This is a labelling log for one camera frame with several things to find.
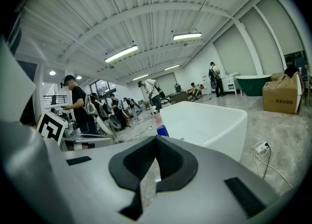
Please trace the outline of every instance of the black cap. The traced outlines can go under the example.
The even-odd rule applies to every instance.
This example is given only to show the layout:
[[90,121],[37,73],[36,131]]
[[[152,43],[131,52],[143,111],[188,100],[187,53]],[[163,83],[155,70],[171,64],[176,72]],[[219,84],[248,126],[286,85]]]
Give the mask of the black cap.
[[64,86],[68,86],[66,85],[66,82],[68,82],[69,80],[74,80],[76,81],[75,77],[72,76],[72,75],[67,75],[65,78],[64,78]]

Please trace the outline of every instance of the white cable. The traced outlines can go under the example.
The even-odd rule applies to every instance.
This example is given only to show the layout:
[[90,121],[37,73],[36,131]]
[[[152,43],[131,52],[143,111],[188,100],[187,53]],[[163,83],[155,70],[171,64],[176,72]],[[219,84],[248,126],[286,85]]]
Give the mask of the white cable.
[[279,175],[285,180],[285,182],[287,182],[287,184],[288,184],[289,187],[293,188],[292,185],[288,182],[288,180],[287,180],[283,175],[281,175],[281,173],[279,173],[279,172],[278,172],[275,168],[273,168],[271,165],[268,165],[267,163],[265,163],[264,161],[262,161],[262,160],[260,159],[260,157],[265,156],[265,155],[269,152],[269,149],[268,149],[268,150],[265,152],[265,154],[262,155],[262,156],[258,156],[258,155],[256,154],[255,149],[256,149],[256,146],[257,146],[258,144],[261,145],[261,144],[263,144],[263,143],[256,143],[256,144],[254,145],[254,151],[253,151],[253,160],[254,160],[254,162],[255,162],[255,164],[256,164],[256,166],[257,166],[258,175],[260,176],[260,174],[259,174],[259,167],[258,167],[258,164],[257,164],[257,162],[256,162],[256,160],[255,160],[255,158],[254,158],[254,156],[256,156],[256,157],[258,158],[259,161],[261,161],[263,164],[265,164],[265,166],[268,166],[268,167],[270,167],[271,169],[273,169],[277,174],[279,174]]

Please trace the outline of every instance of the railing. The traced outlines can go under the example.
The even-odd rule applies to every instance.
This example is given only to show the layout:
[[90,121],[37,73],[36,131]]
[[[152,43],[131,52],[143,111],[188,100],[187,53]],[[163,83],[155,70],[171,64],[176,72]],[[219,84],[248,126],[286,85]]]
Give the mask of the railing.
[[62,103],[68,103],[67,95],[43,96],[44,105],[55,105]]

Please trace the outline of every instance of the power strip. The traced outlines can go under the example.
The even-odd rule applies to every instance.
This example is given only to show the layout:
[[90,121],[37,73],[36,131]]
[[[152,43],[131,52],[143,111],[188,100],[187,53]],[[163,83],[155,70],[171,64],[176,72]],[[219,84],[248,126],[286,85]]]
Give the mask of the power strip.
[[264,155],[264,153],[268,151],[268,149],[269,149],[268,143],[264,142],[255,149],[255,154],[261,157],[262,155]]

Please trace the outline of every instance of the white backpack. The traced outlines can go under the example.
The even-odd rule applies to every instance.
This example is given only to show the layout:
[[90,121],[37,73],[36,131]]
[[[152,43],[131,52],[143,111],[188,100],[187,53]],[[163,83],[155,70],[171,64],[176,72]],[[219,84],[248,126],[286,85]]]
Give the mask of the white backpack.
[[84,99],[83,109],[87,112],[87,114],[89,116],[94,116],[94,115],[97,116],[98,115],[98,111],[97,111],[96,107],[94,106],[94,104],[92,103],[90,95],[88,95],[83,89],[82,89],[82,91],[86,94],[86,97]]

